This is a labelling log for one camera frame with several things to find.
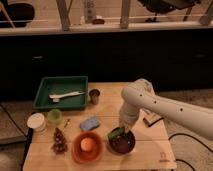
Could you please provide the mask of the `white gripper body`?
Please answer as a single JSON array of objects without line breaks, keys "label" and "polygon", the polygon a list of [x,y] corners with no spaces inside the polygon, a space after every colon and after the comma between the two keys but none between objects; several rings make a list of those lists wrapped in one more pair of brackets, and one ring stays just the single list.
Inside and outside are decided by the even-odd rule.
[{"label": "white gripper body", "polygon": [[129,104],[123,104],[119,111],[119,126],[128,133],[139,118],[139,109]]}]

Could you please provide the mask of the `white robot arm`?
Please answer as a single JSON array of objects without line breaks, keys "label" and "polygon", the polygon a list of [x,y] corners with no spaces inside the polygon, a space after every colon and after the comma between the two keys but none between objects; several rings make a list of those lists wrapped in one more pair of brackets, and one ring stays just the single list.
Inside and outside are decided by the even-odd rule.
[{"label": "white robot arm", "polygon": [[157,96],[152,84],[138,79],[121,91],[123,104],[119,111],[119,125],[130,131],[139,119],[140,110],[156,113],[213,140],[213,109]]}]

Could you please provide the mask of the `small packet under arm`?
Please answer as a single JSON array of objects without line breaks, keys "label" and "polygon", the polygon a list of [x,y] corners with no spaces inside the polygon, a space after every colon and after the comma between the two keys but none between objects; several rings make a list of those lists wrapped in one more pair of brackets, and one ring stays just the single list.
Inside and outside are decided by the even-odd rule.
[{"label": "small packet under arm", "polygon": [[162,120],[162,117],[154,112],[145,112],[145,116],[143,118],[144,123],[148,126],[151,127],[152,125],[156,124]]}]

